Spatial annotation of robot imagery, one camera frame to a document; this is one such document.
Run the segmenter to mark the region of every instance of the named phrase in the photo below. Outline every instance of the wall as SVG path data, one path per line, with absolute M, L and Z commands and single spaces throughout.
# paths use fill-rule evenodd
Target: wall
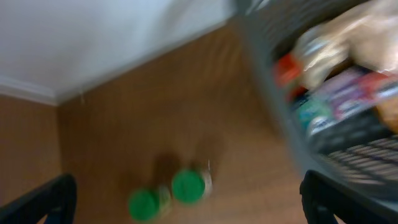
M 0 96 L 0 206 L 60 173 L 55 108 Z
M 228 0 L 3 0 L 0 93 L 57 104 L 195 38 Z

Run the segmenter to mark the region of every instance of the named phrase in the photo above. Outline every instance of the gray basket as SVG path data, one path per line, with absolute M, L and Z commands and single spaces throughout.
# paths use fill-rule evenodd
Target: gray basket
M 352 188 L 391 200 L 398 198 L 398 137 L 380 123 L 375 112 L 364 111 L 307 139 L 273 76 L 277 59 L 288 53 L 306 30 L 362 2 L 235 0 L 258 89 L 265 104 L 272 105 L 269 108 L 292 150 L 309 154 L 322 169 Z

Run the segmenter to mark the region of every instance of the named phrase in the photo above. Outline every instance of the purple package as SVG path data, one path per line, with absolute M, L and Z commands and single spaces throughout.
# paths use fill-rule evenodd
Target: purple package
M 312 96 L 320 100 L 329 101 L 329 97 L 338 90 L 356 82 L 364 72 L 357 66 L 348 68 L 339 75 L 327 80 L 320 88 L 312 93 Z
M 332 93 L 329 102 L 336 119 L 342 120 L 368 108 L 371 98 L 357 83 L 351 83 Z

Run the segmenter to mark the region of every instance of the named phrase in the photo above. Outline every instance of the brown floor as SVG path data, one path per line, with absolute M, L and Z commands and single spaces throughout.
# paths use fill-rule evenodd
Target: brown floor
M 230 27 L 59 108 L 62 167 L 78 182 L 75 223 L 132 223 L 127 198 L 211 160 L 214 192 L 159 223 L 306 223 L 281 137 Z
M 56 109 L 0 96 L 0 206 L 60 173 Z

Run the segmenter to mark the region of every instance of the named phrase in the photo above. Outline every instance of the brown surface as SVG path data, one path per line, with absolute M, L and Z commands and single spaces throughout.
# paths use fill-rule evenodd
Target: brown surface
M 132 223 L 127 198 L 211 160 L 214 192 L 159 223 L 306 223 L 299 179 L 222 28 L 59 108 L 62 166 L 78 182 L 75 223 Z
M 56 110 L 0 96 L 0 206 L 60 174 Z

